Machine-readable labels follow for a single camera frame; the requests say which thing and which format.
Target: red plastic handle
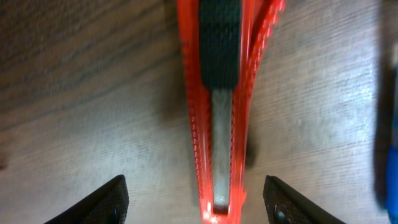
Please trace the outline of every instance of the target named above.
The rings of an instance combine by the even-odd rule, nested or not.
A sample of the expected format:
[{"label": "red plastic handle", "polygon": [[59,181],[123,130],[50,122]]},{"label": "red plastic handle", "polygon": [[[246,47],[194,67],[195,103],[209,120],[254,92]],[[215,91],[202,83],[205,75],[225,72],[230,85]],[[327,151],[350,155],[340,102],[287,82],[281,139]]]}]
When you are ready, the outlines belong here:
[{"label": "red plastic handle", "polygon": [[209,92],[200,79],[199,0],[177,0],[177,4],[201,219],[205,223],[239,223],[246,199],[243,172],[252,90],[272,26],[285,1],[242,0],[240,72],[232,104],[228,214],[213,212],[211,112]]}]

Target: wood grain surface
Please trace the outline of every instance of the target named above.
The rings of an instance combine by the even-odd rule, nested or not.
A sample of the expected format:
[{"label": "wood grain surface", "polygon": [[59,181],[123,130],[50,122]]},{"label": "wood grain surface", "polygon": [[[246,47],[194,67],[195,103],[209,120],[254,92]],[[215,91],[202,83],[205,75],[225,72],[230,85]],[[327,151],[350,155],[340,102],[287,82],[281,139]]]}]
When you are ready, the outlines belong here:
[{"label": "wood grain surface", "polygon": [[[0,1],[0,223],[43,223],[118,174],[126,223],[200,223],[175,1]],[[287,0],[252,101],[242,223],[267,174],[346,223],[383,198],[394,0]]]}]

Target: blue object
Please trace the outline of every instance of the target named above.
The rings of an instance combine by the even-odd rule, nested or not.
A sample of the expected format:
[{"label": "blue object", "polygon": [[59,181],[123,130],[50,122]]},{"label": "blue object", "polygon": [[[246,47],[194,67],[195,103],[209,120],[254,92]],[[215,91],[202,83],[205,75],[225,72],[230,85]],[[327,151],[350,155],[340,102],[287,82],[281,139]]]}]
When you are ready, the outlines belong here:
[{"label": "blue object", "polygon": [[388,152],[386,175],[386,209],[392,224],[398,224],[398,64],[394,93],[394,114],[392,117],[392,145]]},{"label": "blue object", "polygon": [[387,197],[386,208],[388,210],[391,223],[397,223],[398,217],[398,149],[390,147],[387,161]]}]

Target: black object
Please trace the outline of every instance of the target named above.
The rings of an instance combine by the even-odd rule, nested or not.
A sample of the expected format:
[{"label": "black object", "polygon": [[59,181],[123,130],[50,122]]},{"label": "black object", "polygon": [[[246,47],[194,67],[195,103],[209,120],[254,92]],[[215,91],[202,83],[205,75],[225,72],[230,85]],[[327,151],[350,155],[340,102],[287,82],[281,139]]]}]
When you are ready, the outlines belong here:
[{"label": "black object", "polygon": [[126,180],[118,175],[46,224],[123,224],[128,206]]},{"label": "black object", "polygon": [[267,175],[262,193],[270,224],[340,224],[278,177]]},{"label": "black object", "polygon": [[199,1],[200,72],[208,90],[238,84],[241,8],[241,0]]}]

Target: black rubber grip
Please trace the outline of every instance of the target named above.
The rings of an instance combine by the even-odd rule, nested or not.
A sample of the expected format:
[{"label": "black rubber grip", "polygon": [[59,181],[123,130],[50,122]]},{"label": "black rubber grip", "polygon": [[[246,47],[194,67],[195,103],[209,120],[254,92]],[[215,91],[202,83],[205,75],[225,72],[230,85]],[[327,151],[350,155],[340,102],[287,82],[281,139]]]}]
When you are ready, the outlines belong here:
[{"label": "black rubber grip", "polygon": [[241,0],[199,2],[201,81],[209,90],[238,84],[241,8]]}]

